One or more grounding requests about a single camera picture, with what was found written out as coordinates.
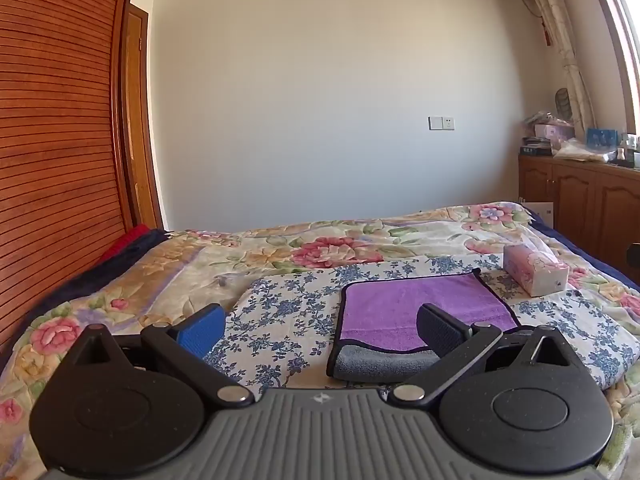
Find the white cloth with blue flowers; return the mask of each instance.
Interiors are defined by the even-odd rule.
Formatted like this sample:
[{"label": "white cloth with blue flowers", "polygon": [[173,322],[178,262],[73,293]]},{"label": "white cloth with blue flowers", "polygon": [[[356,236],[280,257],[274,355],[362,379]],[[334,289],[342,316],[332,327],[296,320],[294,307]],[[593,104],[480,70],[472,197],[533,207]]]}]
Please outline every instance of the white cloth with blue flowers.
[{"label": "white cloth with blue flowers", "polygon": [[521,324],[557,327],[601,388],[616,383],[640,355],[640,342],[588,298],[566,290],[530,298],[502,268],[497,254],[418,257],[319,269],[256,280],[226,320],[226,332],[206,361],[261,394],[268,387],[341,388],[326,376],[340,291],[353,282],[459,274],[482,279]]}]

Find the light switch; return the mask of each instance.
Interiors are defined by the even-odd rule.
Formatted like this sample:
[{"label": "light switch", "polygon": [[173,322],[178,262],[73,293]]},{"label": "light switch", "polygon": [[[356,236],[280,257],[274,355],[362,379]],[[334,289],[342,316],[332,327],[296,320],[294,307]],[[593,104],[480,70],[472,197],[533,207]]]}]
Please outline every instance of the light switch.
[{"label": "light switch", "polygon": [[429,117],[429,129],[441,130],[442,129],[442,117]]}]

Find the white wall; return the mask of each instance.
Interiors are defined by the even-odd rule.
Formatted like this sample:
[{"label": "white wall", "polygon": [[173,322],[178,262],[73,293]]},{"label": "white wall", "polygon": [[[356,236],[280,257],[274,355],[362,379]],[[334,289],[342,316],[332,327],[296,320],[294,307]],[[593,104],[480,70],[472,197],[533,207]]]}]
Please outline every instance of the white wall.
[{"label": "white wall", "polygon": [[598,0],[564,0],[572,21],[578,65],[599,128],[626,131],[616,53]]},{"label": "white wall", "polygon": [[137,8],[144,10],[148,15],[148,31],[146,32],[146,94],[147,94],[147,108],[149,112],[149,137],[151,140],[151,153],[154,164],[154,173],[156,174],[156,188],[158,190],[158,202],[160,205],[160,214],[162,215],[162,222],[164,223],[164,227],[166,228],[166,212],[164,209],[164,201],[162,200],[162,191],[161,191],[161,183],[158,178],[158,157],[156,155],[156,136],[154,135],[154,121],[153,121],[153,106],[151,99],[151,81],[153,79],[153,75],[151,73],[151,59],[153,57],[152,53],[152,18],[154,12],[154,0],[130,0],[130,2],[135,5]]},{"label": "white wall", "polygon": [[556,90],[520,0],[155,0],[153,52],[175,229],[516,200],[520,121]]}]

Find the beige curtain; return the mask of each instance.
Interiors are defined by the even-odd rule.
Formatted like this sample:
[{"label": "beige curtain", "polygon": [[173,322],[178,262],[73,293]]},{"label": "beige curtain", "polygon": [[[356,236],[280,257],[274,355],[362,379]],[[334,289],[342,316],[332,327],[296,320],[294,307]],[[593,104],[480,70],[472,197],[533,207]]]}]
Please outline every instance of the beige curtain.
[{"label": "beige curtain", "polygon": [[575,136],[584,142],[585,131],[593,128],[593,108],[575,58],[574,33],[564,0],[535,0],[554,46],[562,59],[566,87],[574,112]]}]

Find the folded towel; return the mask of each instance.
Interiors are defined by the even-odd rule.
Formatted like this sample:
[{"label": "folded towel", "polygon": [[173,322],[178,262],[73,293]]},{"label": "folded towel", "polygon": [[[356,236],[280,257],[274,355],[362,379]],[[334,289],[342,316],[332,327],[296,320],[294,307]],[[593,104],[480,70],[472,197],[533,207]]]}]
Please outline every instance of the folded towel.
[{"label": "folded towel", "polygon": [[480,278],[466,274],[357,282],[342,290],[327,375],[344,381],[401,382],[438,357],[418,335],[416,317],[425,303],[471,325],[490,322],[502,330],[519,325],[513,311]]}]

